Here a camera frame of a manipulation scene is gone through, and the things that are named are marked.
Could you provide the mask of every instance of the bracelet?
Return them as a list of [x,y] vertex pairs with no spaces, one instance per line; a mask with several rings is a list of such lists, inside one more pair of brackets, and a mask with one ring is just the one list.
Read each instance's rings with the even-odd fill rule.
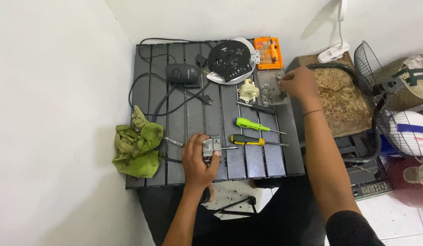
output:
[[323,109],[318,109],[318,110],[313,110],[313,111],[310,111],[310,112],[308,112],[308,113],[305,113],[305,114],[303,114],[302,116],[304,117],[304,116],[306,116],[307,114],[310,114],[310,113],[314,113],[314,112],[318,112],[318,111],[324,111]]

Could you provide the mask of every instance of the tiled floor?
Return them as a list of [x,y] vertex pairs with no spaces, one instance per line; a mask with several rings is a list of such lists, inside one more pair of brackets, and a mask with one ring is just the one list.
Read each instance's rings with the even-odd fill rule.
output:
[[[209,209],[217,209],[235,201],[255,196],[257,198],[257,211],[263,209],[271,199],[275,189],[252,189],[247,181],[228,181],[214,183],[216,199],[206,204]],[[369,224],[377,233],[378,238],[386,246],[423,246],[423,209],[408,207],[390,194],[358,201]],[[231,210],[252,212],[247,203],[241,204]],[[221,219],[239,218],[236,215],[219,215]]]

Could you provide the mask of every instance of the black plastic disc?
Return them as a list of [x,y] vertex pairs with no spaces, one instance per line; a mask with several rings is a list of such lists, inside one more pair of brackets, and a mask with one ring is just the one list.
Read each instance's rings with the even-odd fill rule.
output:
[[242,42],[229,40],[215,46],[208,55],[210,70],[228,82],[252,70],[251,53]]

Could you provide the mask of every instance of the green rag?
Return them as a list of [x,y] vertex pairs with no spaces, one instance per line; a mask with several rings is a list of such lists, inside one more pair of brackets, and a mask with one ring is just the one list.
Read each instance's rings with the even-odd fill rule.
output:
[[117,170],[137,178],[152,178],[160,164],[160,152],[154,150],[163,138],[163,126],[146,120],[138,106],[131,114],[133,126],[116,126]]

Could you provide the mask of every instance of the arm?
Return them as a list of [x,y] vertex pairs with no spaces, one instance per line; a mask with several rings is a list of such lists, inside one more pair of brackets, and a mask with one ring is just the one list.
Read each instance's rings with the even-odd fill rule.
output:
[[210,165],[202,161],[202,142],[210,138],[203,133],[195,133],[182,149],[182,166],[186,176],[186,186],[175,213],[163,246],[192,245],[193,226],[196,210],[202,193],[216,177],[220,162],[220,152],[215,151]]
[[[314,73],[300,67],[287,73],[280,87],[299,99],[303,114],[322,109]],[[361,214],[351,191],[346,167],[323,111],[304,116],[306,167],[313,194],[325,222],[338,211]]]

